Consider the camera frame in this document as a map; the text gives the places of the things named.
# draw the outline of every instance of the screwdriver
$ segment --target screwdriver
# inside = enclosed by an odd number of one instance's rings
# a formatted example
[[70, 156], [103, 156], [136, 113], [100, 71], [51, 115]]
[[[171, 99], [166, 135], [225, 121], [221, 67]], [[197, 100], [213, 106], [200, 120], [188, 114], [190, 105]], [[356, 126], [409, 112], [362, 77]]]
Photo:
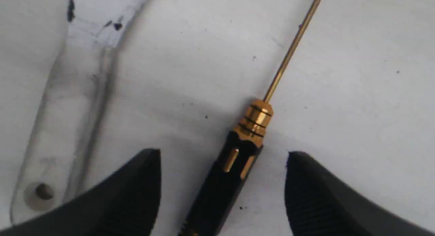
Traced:
[[314, 0], [311, 4], [263, 100], [254, 100], [245, 116], [227, 135], [225, 145], [209, 171], [178, 236], [216, 236], [219, 234], [263, 148], [266, 127], [273, 116], [269, 101], [320, 1]]

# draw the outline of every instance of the screwdriver shaft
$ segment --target screwdriver shaft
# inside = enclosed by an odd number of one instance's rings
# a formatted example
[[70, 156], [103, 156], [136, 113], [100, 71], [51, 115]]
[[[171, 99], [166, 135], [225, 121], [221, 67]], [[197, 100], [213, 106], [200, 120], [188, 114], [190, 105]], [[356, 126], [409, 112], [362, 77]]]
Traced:
[[273, 93], [275, 92], [276, 87], [278, 86], [278, 83], [280, 79], [282, 78], [282, 75], [284, 74], [285, 69], [287, 68], [287, 65], [289, 65], [290, 59], [292, 58], [293, 54], [296, 51], [296, 48], [298, 47], [298, 44], [300, 40], [302, 39], [303, 33], [308, 27], [308, 24], [311, 21], [311, 18], [313, 17], [314, 13], [317, 10], [317, 7], [319, 6], [321, 0], [314, 0], [311, 4], [310, 10], [308, 11], [305, 19], [303, 20], [303, 23], [300, 25], [298, 33], [295, 36], [295, 39], [292, 42], [292, 45], [289, 48], [289, 51], [285, 55], [284, 60], [281, 63], [281, 66], [278, 69], [278, 72], [275, 75], [274, 80], [272, 81], [272, 84], [270, 85], [269, 89], [267, 90], [266, 95], [264, 96], [263, 101], [268, 103], [270, 99], [272, 98]]

